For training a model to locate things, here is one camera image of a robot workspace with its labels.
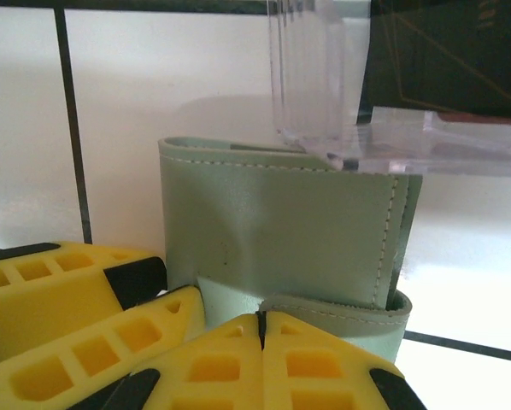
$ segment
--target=white stitching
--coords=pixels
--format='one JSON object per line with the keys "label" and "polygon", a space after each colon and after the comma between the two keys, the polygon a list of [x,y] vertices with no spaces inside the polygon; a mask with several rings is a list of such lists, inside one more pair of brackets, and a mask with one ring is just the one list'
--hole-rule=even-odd
{"label": "white stitching", "polygon": [[184,160],[182,158],[174,158],[172,156],[163,155],[163,158],[177,162],[187,162],[190,164],[204,164],[204,165],[225,165],[229,167],[247,167],[247,168],[263,168],[263,169],[279,169],[281,171],[301,171],[305,173],[340,173],[335,169],[325,168],[305,168],[305,167],[281,167],[278,165],[263,165],[263,164],[245,164],[242,162],[225,162],[225,161],[197,161],[197,160]]}
{"label": "white stitching", "polygon": [[398,177],[394,178],[392,184],[391,199],[389,200],[389,208],[386,211],[385,231],[383,232],[383,239],[381,240],[381,256],[379,257],[379,265],[377,266],[377,278],[375,279],[375,286],[373,287],[372,307],[375,307],[375,300],[377,299],[377,290],[381,282],[381,271],[383,270],[383,259],[385,258],[386,239],[389,235],[389,227],[391,225],[392,205],[394,204],[394,197],[396,196],[396,187],[398,186]]}
{"label": "white stitching", "polygon": [[313,309],[307,309],[306,307],[300,307],[300,306],[292,306],[292,305],[272,305],[270,310],[274,309],[296,309],[296,310],[303,310],[305,312],[310,313],[316,313],[320,314],[322,316],[328,316],[335,319],[347,319],[347,320],[354,320],[355,322],[362,322],[362,323],[368,323],[370,325],[387,325],[387,326],[393,326],[393,325],[404,325],[408,322],[407,319],[401,321],[401,322],[378,322],[376,320],[365,320],[365,319],[358,319],[358,318],[351,318],[349,316],[342,316],[340,314],[335,313],[329,313],[329,312],[322,312],[320,310],[313,310]]}

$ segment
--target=white surface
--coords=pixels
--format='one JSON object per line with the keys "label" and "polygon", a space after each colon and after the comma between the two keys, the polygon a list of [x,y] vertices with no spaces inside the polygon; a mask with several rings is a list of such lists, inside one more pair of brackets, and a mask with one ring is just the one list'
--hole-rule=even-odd
{"label": "white surface", "polygon": [[396,366],[428,410],[511,410],[511,361],[404,340]]}
{"label": "white surface", "polygon": [[157,140],[273,140],[267,17],[66,15],[94,243],[162,253]]}
{"label": "white surface", "polygon": [[82,241],[52,10],[0,8],[0,248]]}
{"label": "white surface", "polygon": [[426,176],[398,288],[408,330],[511,350],[511,179]]}

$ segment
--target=dark book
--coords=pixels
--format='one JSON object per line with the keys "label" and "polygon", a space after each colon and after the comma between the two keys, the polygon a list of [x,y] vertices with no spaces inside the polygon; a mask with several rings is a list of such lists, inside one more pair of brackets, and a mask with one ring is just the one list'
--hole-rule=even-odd
{"label": "dark book", "polygon": [[372,0],[368,106],[511,118],[511,0]]}

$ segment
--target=green leather pouch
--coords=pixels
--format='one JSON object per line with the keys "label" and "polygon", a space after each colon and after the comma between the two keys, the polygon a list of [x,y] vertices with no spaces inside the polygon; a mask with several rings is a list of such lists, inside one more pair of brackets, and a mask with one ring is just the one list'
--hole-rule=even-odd
{"label": "green leather pouch", "polygon": [[396,282],[421,177],[199,138],[159,145],[169,285],[197,284],[210,326],[281,310],[395,359],[411,309]]}

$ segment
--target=black grout line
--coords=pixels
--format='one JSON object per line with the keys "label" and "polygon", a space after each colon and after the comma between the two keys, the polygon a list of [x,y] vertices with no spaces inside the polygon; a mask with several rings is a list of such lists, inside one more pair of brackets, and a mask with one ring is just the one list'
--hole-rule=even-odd
{"label": "black grout line", "polygon": [[58,49],[62,64],[62,78],[64,81],[64,93],[66,95],[66,107],[68,109],[69,135],[71,138],[71,150],[73,154],[73,168],[77,183],[77,197],[79,198],[79,211],[83,227],[83,240],[92,243],[91,219],[86,196],[85,169],[83,168],[83,152],[79,135],[79,119],[77,117],[77,105],[75,103],[75,90],[73,88],[73,72],[69,55],[68,28],[66,26],[66,14],[63,8],[54,8],[56,21],[56,35],[58,37]]}
{"label": "black grout line", "polygon": [[267,0],[0,0],[0,7],[267,15]]}
{"label": "black grout line", "polygon": [[481,344],[462,342],[460,340],[427,335],[425,333],[418,333],[416,331],[406,331],[403,335],[403,338],[413,342],[432,344],[441,348],[461,350],[463,352],[481,354],[483,356],[495,357],[497,359],[511,361],[511,350],[504,350],[502,348],[491,348]]}

